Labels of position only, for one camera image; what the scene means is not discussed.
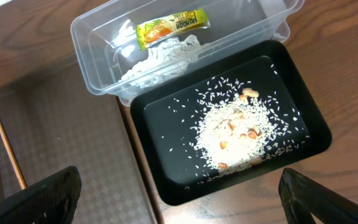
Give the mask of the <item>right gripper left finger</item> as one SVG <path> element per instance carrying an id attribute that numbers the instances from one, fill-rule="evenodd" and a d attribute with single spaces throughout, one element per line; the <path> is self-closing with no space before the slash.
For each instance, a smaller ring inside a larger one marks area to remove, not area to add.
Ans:
<path id="1" fill-rule="evenodd" d="M 80 173 L 68 166 L 1 201 L 0 223 L 71 223 L 80 193 Z"/>

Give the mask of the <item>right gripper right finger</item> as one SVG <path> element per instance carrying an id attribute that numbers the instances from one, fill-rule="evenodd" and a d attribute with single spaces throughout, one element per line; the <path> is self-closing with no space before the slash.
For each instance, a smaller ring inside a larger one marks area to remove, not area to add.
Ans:
<path id="1" fill-rule="evenodd" d="M 305 175 L 285 168 L 278 192 L 287 222 L 358 223 L 358 204 Z"/>

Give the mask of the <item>wooden chopstick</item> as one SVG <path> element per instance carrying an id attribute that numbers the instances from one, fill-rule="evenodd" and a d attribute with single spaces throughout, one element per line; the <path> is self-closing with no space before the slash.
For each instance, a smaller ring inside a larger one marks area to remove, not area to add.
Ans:
<path id="1" fill-rule="evenodd" d="M 6 135 L 6 132 L 3 128 L 3 125 L 2 125 L 2 122 L 0 120 L 0 136 L 1 136 L 1 139 L 2 139 L 2 143 L 4 145 L 4 148 L 7 152 L 7 155 L 8 155 L 8 158 L 9 158 L 9 161 L 11 163 L 11 166 L 14 170 L 14 173 L 15 173 L 15 176 L 17 178 L 17 181 L 19 182 L 19 185 L 20 185 L 20 188 L 21 190 L 24 190 L 27 188 L 27 184 L 25 182 L 25 178 L 21 172 L 21 169 L 20 169 L 20 166 L 17 162 L 17 159 L 15 157 L 15 154 L 14 154 L 14 151 L 12 150 L 12 147 L 9 143 L 9 140 L 7 138 L 7 135 Z"/>

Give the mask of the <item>rice and peanut scraps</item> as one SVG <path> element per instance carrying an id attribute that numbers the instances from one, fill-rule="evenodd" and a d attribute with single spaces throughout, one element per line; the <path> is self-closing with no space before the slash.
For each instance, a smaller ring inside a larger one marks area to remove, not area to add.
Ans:
<path id="1" fill-rule="evenodd" d="M 156 109 L 164 173 L 186 189 L 282 157 L 310 141 L 270 62 L 189 86 L 162 98 Z"/>

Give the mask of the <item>white napkin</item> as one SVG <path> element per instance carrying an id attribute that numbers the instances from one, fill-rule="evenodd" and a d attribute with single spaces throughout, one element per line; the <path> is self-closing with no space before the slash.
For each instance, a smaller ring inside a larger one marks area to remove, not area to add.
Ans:
<path id="1" fill-rule="evenodd" d="M 164 40 L 158 46 L 149 48 L 147 59 L 135 64 L 121 80 L 131 79 L 130 85 L 143 89 L 182 76 L 189 64 L 198 60 L 198 54 L 194 51 L 201 47 L 193 34 L 183 41 L 178 37 Z"/>

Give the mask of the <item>green yellow snack wrapper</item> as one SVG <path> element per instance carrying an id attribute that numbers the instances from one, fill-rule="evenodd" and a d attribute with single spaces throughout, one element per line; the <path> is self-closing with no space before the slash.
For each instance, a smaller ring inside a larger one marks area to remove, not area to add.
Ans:
<path id="1" fill-rule="evenodd" d="M 204 9 L 183 11 L 159 17 L 136 26 L 137 43 L 145 50 L 161 41 L 193 29 L 206 29 L 211 26 Z"/>

